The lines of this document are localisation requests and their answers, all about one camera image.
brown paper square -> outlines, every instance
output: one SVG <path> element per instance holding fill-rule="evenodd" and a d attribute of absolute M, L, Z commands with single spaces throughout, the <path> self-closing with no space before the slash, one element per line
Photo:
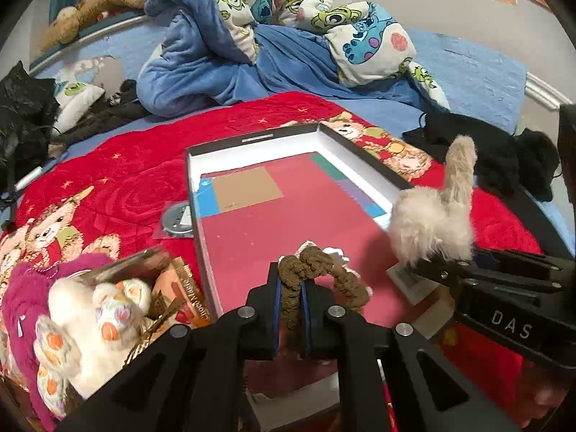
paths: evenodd
<path fill-rule="evenodd" d="M 265 167 L 212 177 L 212 186 L 220 212 L 237 210 L 284 196 Z"/>

red bedspread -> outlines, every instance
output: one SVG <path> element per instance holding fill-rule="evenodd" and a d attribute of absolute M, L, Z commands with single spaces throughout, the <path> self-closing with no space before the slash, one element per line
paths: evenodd
<path fill-rule="evenodd" d="M 28 187 L 17 213 L 20 229 L 0 246 L 0 276 L 9 275 L 21 259 L 49 265 L 81 252 L 106 252 L 117 258 L 157 244 L 154 233 L 165 203 L 188 200 L 183 154 L 188 146 L 292 120 L 327 120 L 342 110 L 313 95 L 284 93 L 111 138 Z M 332 123 L 332 128 L 344 128 L 342 134 L 411 183 L 441 186 L 444 168 L 425 153 L 411 150 L 355 116 L 332 119 Z M 481 190 L 473 195 L 472 222 L 480 246 L 540 252 L 518 219 L 497 198 Z M 161 242 L 195 270 L 192 239 Z M 455 346 L 446 350 L 450 360 L 507 407 L 514 396 L 519 357 L 462 327 L 457 328 L 455 337 Z"/>

purple plush fabric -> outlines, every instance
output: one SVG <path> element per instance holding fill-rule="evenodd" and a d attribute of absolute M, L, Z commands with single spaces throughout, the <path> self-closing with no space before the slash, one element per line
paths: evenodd
<path fill-rule="evenodd" d="M 36 385 L 39 364 L 32 347 L 36 339 L 36 320 L 39 315 L 50 315 L 48 291 L 55 281 L 78 271 L 93 270 L 110 261 L 107 255 L 91 253 L 68 263 L 58 263 L 45 272 L 38 271 L 27 262 L 18 263 L 12 270 L 10 285 L 2 300 L 2 320 L 8 331 L 16 364 L 26 379 L 32 407 L 42 425 L 50 432 L 56 427 L 57 419 L 42 401 Z M 18 337 L 18 318 L 22 315 L 26 318 L 20 321 L 22 337 Z"/>

brown knitted object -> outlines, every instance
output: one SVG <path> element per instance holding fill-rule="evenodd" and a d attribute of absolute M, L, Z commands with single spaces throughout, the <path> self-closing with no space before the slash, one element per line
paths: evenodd
<path fill-rule="evenodd" d="M 309 246 L 300 252 L 300 258 L 294 255 L 282 257 L 278 263 L 280 285 L 280 306 L 282 321 L 289 332 L 295 334 L 300 327 L 300 287 L 302 281 L 330 274 L 334 277 L 334 286 L 341 292 L 345 305 L 360 311 L 370 300 L 370 294 L 354 273 L 334 264 L 332 257 L 316 246 Z"/>
<path fill-rule="evenodd" d="M 142 9 L 146 0 L 83 0 L 77 5 L 78 11 L 73 15 L 57 19 L 48 26 L 39 47 L 39 54 L 44 53 L 56 44 L 72 42 L 78 33 L 98 21 L 98 15 L 103 11 L 110 11 L 121 6 Z"/>

metal bolt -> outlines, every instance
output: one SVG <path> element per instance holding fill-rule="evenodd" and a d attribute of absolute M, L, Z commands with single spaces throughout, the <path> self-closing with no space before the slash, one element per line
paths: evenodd
<path fill-rule="evenodd" d="M 396 325 L 396 333 L 400 336 L 410 336 L 410 334 L 414 333 L 414 328 L 410 323 L 398 323 Z"/>
<path fill-rule="evenodd" d="M 188 328 L 184 325 L 174 325 L 170 328 L 170 336 L 172 337 L 184 337 L 188 333 Z"/>
<path fill-rule="evenodd" d="M 328 314 L 331 315 L 332 317 L 334 317 L 335 319 L 339 319 L 340 317 L 343 317 L 346 313 L 346 309 L 344 307 L 341 307 L 340 305 L 332 305 L 329 309 L 328 309 Z"/>
<path fill-rule="evenodd" d="M 238 309 L 238 316 L 242 319 L 251 319 L 255 314 L 256 311 L 249 305 L 245 305 L 244 307 L 240 307 Z"/>

